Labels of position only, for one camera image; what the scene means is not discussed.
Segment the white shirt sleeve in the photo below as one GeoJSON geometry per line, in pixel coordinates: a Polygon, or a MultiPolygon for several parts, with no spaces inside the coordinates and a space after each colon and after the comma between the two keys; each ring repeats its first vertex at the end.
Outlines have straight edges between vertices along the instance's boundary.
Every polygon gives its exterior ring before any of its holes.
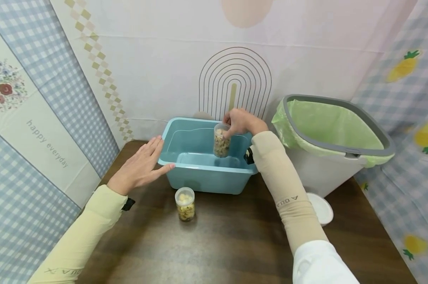
{"type": "Polygon", "coordinates": [[[359,284],[331,243],[315,240],[294,254],[294,284],[359,284]]]}

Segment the white trash can lid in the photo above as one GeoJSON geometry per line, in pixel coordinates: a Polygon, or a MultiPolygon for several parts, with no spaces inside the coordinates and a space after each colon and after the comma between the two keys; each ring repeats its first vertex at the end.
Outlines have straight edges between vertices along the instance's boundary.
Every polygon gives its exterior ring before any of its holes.
{"type": "Polygon", "coordinates": [[[316,217],[322,226],[329,224],[334,219],[334,211],[330,204],[317,194],[307,192],[307,197],[315,209],[316,217]]]}

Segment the cream-colored sleeve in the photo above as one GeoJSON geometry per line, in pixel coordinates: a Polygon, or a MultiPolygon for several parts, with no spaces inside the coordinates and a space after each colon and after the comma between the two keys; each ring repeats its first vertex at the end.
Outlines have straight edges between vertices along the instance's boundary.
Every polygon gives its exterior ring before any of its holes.
{"type": "Polygon", "coordinates": [[[328,241],[302,182],[279,138],[271,131],[252,138],[250,147],[258,171],[274,198],[293,255],[304,243],[328,241]]]}
{"type": "Polygon", "coordinates": [[[101,236],[118,221],[127,196],[100,186],[28,283],[74,283],[101,236]]]}

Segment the wooden table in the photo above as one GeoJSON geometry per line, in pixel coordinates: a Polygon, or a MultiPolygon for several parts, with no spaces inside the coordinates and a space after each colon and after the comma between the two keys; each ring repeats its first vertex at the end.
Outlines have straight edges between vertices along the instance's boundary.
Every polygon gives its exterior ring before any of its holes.
{"type": "MultiPolygon", "coordinates": [[[[126,144],[101,184],[142,144],[126,144]]],[[[288,240],[259,174],[240,195],[195,196],[196,219],[185,223],[165,176],[135,189],[136,204],[103,236],[78,283],[292,283],[288,240]]],[[[354,182],[327,200],[327,236],[361,284],[416,283],[354,182]]]]}

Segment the gray trash can rim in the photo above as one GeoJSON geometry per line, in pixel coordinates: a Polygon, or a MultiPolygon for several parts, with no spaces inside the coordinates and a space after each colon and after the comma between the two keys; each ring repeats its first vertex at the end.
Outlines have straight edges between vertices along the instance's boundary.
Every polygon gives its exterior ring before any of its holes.
{"type": "Polygon", "coordinates": [[[320,97],[320,96],[312,96],[312,95],[287,95],[285,98],[283,98],[283,108],[285,109],[285,113],[287,115],[288,121],[293,127],[294,131],[303,139],[309,142],[310,144],[313,144],[315,146],[338,151],[338,152],[345,152],[350,153],[353,155],[369,155],[369,156],[391,156],[395,153],[395,145],[390,136],[378,125],[378,123],[369,116],[368,113],[366,113],[362,108],[358,107],[357,105],[352,104],[351,102],[344,101],[342,99],[332,99],[332,98],[326,98],[326,97],[320,97]],[[353,113],[357,114],[360,119],[363,120],[369,126],[369,128],[374,132],[376,137],[378,137],[379,141],[383,145],[384,149],[363,149],[363,148],[349,148],[339,145],[334,145],[330,143],[324,143],[315,139],[312,139],[310,137],[307,137],[307,135],[303,134],[294,123],[294,120],[291,118],[291,114],[288,110],[288,102],[298,100],[298,101],[307,101],[307,102],[316,102],[316,103],[322,103],[327,105],[337,105],[339,107],[346,108],[347,110],[352,111],[353,113]]]}

